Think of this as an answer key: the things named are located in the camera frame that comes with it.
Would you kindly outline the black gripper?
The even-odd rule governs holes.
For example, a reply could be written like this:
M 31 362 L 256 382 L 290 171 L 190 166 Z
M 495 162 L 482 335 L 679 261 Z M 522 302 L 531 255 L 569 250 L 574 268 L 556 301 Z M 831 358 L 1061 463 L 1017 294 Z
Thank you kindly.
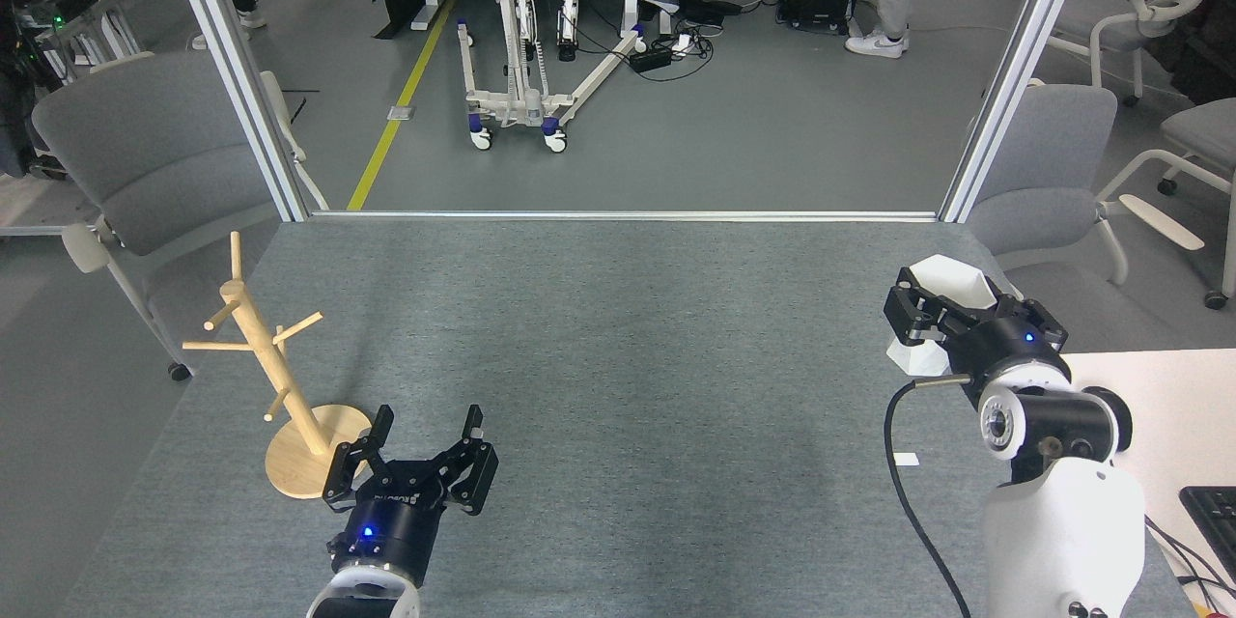
M 345 502 L 353 506 L 344 533 L 328 543 L 328 552 L 335 574 L 356 564 L 387 567 L 421 588 L 445 507 L 480 514 L 499 459 L 483 438 L 478 404 L 468 405 L 459 442 L 421 467 L 393 467 L 382 459 L 379 450 L 393 421 L 391 405 L 379 405 L 368 434 L 336 447 L 323 502 L 336 513 L 344 513 Z M 368 464 L 372 476 L 357 492 L 352 483 L 358 464 Z
M 1070 370 L 1054 346 L 1068 340 L 1068 331 L 1035 298 L 1001 295 L 996 319 L 962 331 L 967 307 L 913 283 L 897 282 L 887 292 L 884 315 L 892 337 L 902 346 L 950 337 L 952 372 L 970 376 L 969 384 L 963 386 L 968 398 L 979 398 L 990 379 L 1025 363 L 1044 363 L 1056 372 L 1049 379 L 1053 384 L 1070 383 Z

